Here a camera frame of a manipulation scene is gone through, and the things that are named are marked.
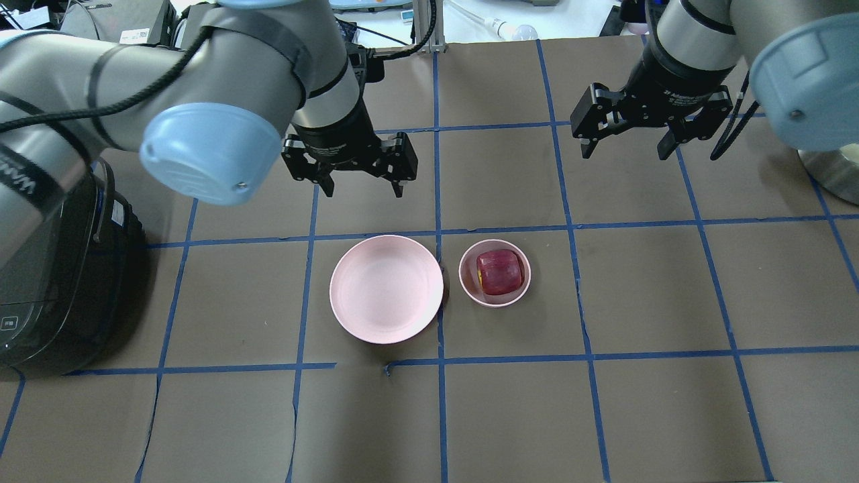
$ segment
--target black strap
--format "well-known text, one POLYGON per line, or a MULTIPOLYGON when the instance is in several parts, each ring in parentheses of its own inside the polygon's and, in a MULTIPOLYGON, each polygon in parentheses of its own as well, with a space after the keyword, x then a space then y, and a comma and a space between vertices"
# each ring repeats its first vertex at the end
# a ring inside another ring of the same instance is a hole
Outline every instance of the black strap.
POLYGON ((734 31, 734 27, 709 18, 707 15, 701 13, 701 10, 696 9, 695 5, 692 5, 692 2, 690 2, 689 0, 680 0, 680 3, 686 9, 686 12, 689 13, 690 17, 698 21, 698 23, 700 23, 701 25, 704 25, 705 27, 709 28, 710 30, 716 30, 717 32, 722 32, 723 34, 728 35, 737 34, 734 31))
POLYGON ((0 183, 47 217, 65 198, 63 188, 36 163, 0 144, 0 183))
POLYGON ((302 87, 302 105, 313 80, 313 59, 298 35, 268 15, 253 10, 211 9, 201 26, 220 28, 253 37, 268 45, 292 63, 292 73, 302 87))
MULTIPOLYGON (((5 102, 12 107, 20 109, 27 114, 30 114, 31 116, 35 114, 42 114, 45 112, 34 106, 33 104, 24 101, 22 98, 2 90, 0 90, 0 102, 5 102)), ((71 146, 71 148, 75 150, 77 154, 81 157, 83 163, 88 165, 88 163, 90 162, 90 160, 93 159, 94 156, 89 153, 89 150, 87 150, 87 147, 83 144, 80 138, 75 136, 75 134, 72 133, 69 128, 58 122, 49 122, 46 124, 51 129, 53 129, 54 132, 56 132, 61 138, 65 139, 65 142, 69 143, 69 146, 71 146)))
POLYGON ((343 76, 346 75, 346 71, 348 69, 349 69, 349 58, 347 57, 346 62, 343 64, 343 69, 340 69, 340 72, 337 74, 337 76, 334 77, 326 85, 324 85, 324 86, 316 89, 315 91, 311 92, 309 97, 311 99, 313 99, 314 97, 318 97, 318 96, 323 95, 324 93, 328 92, 329 90, 334 89, 334 86, 336 86, 340 82, 340 79, 342 79, 343 76))
MULTIPOLYGON (((87 86, 87 107, 90 109, 98 107, 97 96, 99 80, 101 79, 101 72, 105 69, 105 65, 107 65, 107 61, 116 55, 117 52, 126 47, 126 45, 122 44, 116 45, 114 48, 102 53, 99 56, 99 59, 95 62, 95 65, 93 65, 93 69, 89 73, 89 85, 87 86)), ((93 121, 95 131, 99 133, 99 136, 101 136, 110 147, 117 150, 123 150, 122 147, 116 144, 116 142, 113 141, 113 138, 107 134, 104 124, 101 123, 101 117, 96 116, 94 118, 90 118, 90 120, 93 121)))

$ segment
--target white object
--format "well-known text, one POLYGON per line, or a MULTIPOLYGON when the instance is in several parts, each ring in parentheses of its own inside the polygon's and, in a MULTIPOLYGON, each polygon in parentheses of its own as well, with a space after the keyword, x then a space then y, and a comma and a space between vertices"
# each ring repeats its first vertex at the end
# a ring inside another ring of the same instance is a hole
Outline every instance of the white object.
POLYGON ((119 43, 128 45, 145 44, 148 39, 148 28, 134 28, 132 30, 123 30, 119 36, 119 43))
POLYGON ((125 208, 116 200, 113 201, 113 210, 111 211, 110 219, 119 226, 125 226, 125 208))
POLYGON ((398 235, 368 238, 334 268, 331 308, 340 325, 374 344, 409 339, 432 322, 444 283, 436 257, 398 235))
POLYGON ((462 259, 460 259, 460 284, 462 285, 462 290, 465 290, 466 294, 474 302, 484 307, 492 309, 507 307, 522 298, 525 292, 528 291, 528 287, 531 286, 531 264, 528 262, 528 257, 525 256, 519 247, 509 241, 496 239, 478 241, 462 254, 462 259), (522 285, 518 289, 510 293, 495 296, 486 295, 483 292, 478 280, 477 260, 481 254, 493 250, 510 250, 519 257, 522 270, 522 285))
MULTIPOLYGON (((18 13, 17 10, 14 10, 12 12, 12 18, 18 22, 18 25, 20 25, 23 30, 51 23, 51 17, 48 13, 47 7, 39 7, 23 13, 18 13)), ((11 23, 14 28, 18 27, 14 22, 11 23)))
POLYGON ((454 0, 447 0, 447 3, 466 18, 477 24, 483 25, 488 31, 497 35, 502 40, 536 40, 539 38, 537 35, 537 29, 530 25, 516 26, 515 24, 498 18, 484 18, 463 7, 459 3, 456 3, 454 0))

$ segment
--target silver metal cylinder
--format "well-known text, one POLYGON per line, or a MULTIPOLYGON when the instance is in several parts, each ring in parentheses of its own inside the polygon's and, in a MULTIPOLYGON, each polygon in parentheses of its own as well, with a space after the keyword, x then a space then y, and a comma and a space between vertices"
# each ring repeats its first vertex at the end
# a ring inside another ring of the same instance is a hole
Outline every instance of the silver metal cylinder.
POLYGON ((859 144, 838 151, 800 151, 806 170, 826 190, 859 205, 859 144))
POLYGON ((735 0, 731 23, 746 61, 752 65, 760 51, 779 36, 809 22, 859 11, 859 0, 735 0))
MULTIPOLYGON (((716 9, 717 3, 721 2, 707 4, 709 9, 716 9)), ((694 69, 715 71, 733 67, 740 58, 736 36, 715 29, 714 24, 702 23, 706 20, 696 18, 702 14, 691 13, 680 0, 671 2, 656 27, 657 39, 668 55, 694 69)))
POLYGON ((325 92, 310 97, 301 109, 295 111, 292 122, 302 127, 319 128, 332 125, 346 117, 358 100, 361 90, 350 66, 325 92))
MULTIPOLYGON (((317 74, 313 76, 314 85, 302 88, 292 74, 292 63, 265 42, 216 29, 175 82, 135 107, 101 118, 107 135, 123 149, 137 150, 143 130, 157 114, 194 102, 240 107, 258 114, 278 132, 286 132, 296 108, 302 103, 302 96, 325 86, 343 70, 344 44, 326 0, 303 0, 259 12, 291 29, 306 45, 317 74)), ((56 34, 13 41, 0 49, 0 65, 3 66, 0 91, 45 112, 87 108, 88 93, 94 95, 97 106, 106 106, 152 83, 181 55, 162 49, 128 46, 103 60, 101 71, 95 69, 99 59, 114 48, 115 44, 107 42, 56 34)), ((346 74, 354 81, 350 68, 346 74)), ((348 79, 344 82, 344 90, 353 92, 348 79)), ((0 122, 23 116, 0 102, 0 122)), ((108 146, 90 119, 63 124, 88 152, 97 155, 108 146)), ((86 169, 76 151, 47 126, 2 133, 0 146, 3 145, 47 172, 49 179, 53 178, 66 191, 81 179, 86 169)), ((17 171, 13 173, 12 170, 18 167, 9 163, 4 166, 10 176, 17 175, 17 171)), ((7 186, 0 185, 0 266, 45 215, 44 207, 38 209, 7 186)))

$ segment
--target light blue joint cap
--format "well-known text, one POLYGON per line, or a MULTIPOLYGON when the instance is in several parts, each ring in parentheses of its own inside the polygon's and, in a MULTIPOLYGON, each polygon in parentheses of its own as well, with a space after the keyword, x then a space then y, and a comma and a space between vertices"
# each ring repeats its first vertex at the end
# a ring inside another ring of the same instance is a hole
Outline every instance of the light blue joint cap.
POLYGON ((237 10, 274 9, 304 0, 219 0, 218 3, 224 7, 237 10))
POLYGON ((32 37, 34 35, 42 34, 68 35, 63 32, 57 32, 56 30, 47 30, 44 28, 39 30, 3 30, 2 32, 0 32, 0 49, 24 37, 32 37))
POLYGON ((140 160, 179 193, 213 205, 248 201, 281 151, 271 123, 240 107, 182 104, 155 116, 143 132, 140 160))
POLYGON ((785 143, 831 151, 859 142, 859 12, 772 41, 752 64, 750 85, 785 143))

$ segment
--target black cable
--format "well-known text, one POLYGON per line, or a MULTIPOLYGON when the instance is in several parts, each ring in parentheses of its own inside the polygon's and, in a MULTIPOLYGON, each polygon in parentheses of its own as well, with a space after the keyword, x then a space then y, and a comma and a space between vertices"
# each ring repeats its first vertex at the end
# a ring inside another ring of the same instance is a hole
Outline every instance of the black cable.
POLYGON ((394 60, 396 58, 404 58, 409 57, 413 53, 421 50, 423 46, 426 45, 427 41, 430 40, 433 32, 436 30, 436 0, 429 0, 429 29, 427 33, 423 35, 423 38, 420 42, 411 46, 407 49, 401 50, 399 52, 394 52, 388 55, 380 55, 377 56, 379 60, 394 60))
MULTIPOLYGON (((347 21, 342 20, 342 19, 338 19, 337 17, 334 17, 334 18, 335 18, 335 19, 337 20, 337 22, 339 22, 339 23, 343 23, 343 24, 346 24, 346 25, 353 25, 352 23, 347 22, 347 21)), ((402 46, 408 46, 408 44, 406 44, 404 41, 399 40, 399 39, 395 39, 394 37, 388 37, 387 35, 385 35, 385 34, 383 34, 383 33, 381 33, 381 32, 376 32, 375 30, 370 30, 369 28, 364 28, 364 27, 361 27, 360 25, 357 25, 357 24, 355 24, 355 25, 353 25, 353 26, 354 26, 355 28, 357 28, 358 30, 363 30, 364 32, 369 32, 369 33, 371 33, 371 34, 373 34, 373 35, 378 35, 378 36, 382 37, 383 39, 388 39, 388 40, 391 40, 392 42, 397 42, 398 44, 400 44, 400 45, 402 45, 402 46)))
POLYGON ((743 79, 743 84, 740 87, 740 93, 737 95, 737 103, 734 105, 734 111, 731 113, 731 119, 728 120, 728 125, 725 126, 725 131, 722 132, 722 135, 719 137, 719 140, 716 141, 716 145, 713 146, 713 151, 710 153, 710 160, 715 161, 722 157, 725 154, 725 151, 731 147, 731 144, 737 139, 737 137, 742 132, 743 128, 746 127, 749 120, 758 110, 760 104, 757 101, 753 102, 749 107, 749 110, 743 114, 742 119, 740 119, 740 123, 737 125, 736 130, 731 131, 731 128, 734 127, 734 122, 737 120, 737 114, 740 113, 740 106, 743 104, 743 99, 746 97, 746 91, 749 87, 749 73, 746 73, 746 78, 743 79))
POLYGON ((99 35, 99 26, 95 23, 95 17, 93 17, 93 13, 89 11, 86 5, 80 2, 80 0, 69 0, 69 4, 65 7, 65 14, 63 14, 63 23, 65 23, 65 16, 69 14, 69 8, 73 3, 77 3, 81 6, 84 12, 86 12, 87 16, 89 16, 89 21, 93 22, 93 30, 95 31, 95 39, 101 40, 101 36, 99 35))
POLYGON ((0 133, 6 131, 12 131, 13 129, 20 129, 22 127, 27 127, 29 125, 37 125, 37 124, 45 124, 49 122, 59 122, 73 119, 90 119, 90 118, 100 118, 102 116, 109 116, 116 113, 121 113, 122 111, 134 107, 137 104, 146 101, 153 95, 157 94, 168 85, 173 83, 179 75, 181 75, 182 71, 191 62, 191 58, 194 57, 194 54, 200 50, 200 47, 203 46, 203 42, 205 42, 210 36, 213 27, 202 27, 200 28, 200 33, 196 39, 194 39, 194 43, 188 47, 188 50, 182 54, 182 57, 179 59, 173 67, 170 68, 163 75, 155 79, 150 85, 144 87, 137 91, 136 94, 126 97, 122 101, 114 102, 109 106, 104 107, 95 107, 92 109, 77 109, 73 111, 62 111, 58 113, 44 113, 44 114, 36 114, 34 116, 27 116, 26 118, 14 119, 11 121, 6 121, 4 123, 0 123, 0 133))
POLYGON ((753 102, 752 105, 749 106, 749 110, 746 111, 745 114, 743 114, 743 118, 740 119, 740 123, 737 125, 737 128, 734 130, 734 132, 731 132, 731 135, 728 136, 728 138, 723 144, 716 144, 716 147, 713 148, 713 152, 710 153, 710 160, 715 161, 722 157, 723 154, 725 154, 725 151, 727 151, 728 148, 731 147, 731 144, 733 144, 734 141, 737 140, 737 137, 740 135, 740 132, 742 132, 743 128, 746 127, 746 124, 748 124, 748 122, 752 120, 752 116, 754 116, 755 112, 758 110, 758 107, 760 107, 760 104, 758 104, 757 101, 753 102))

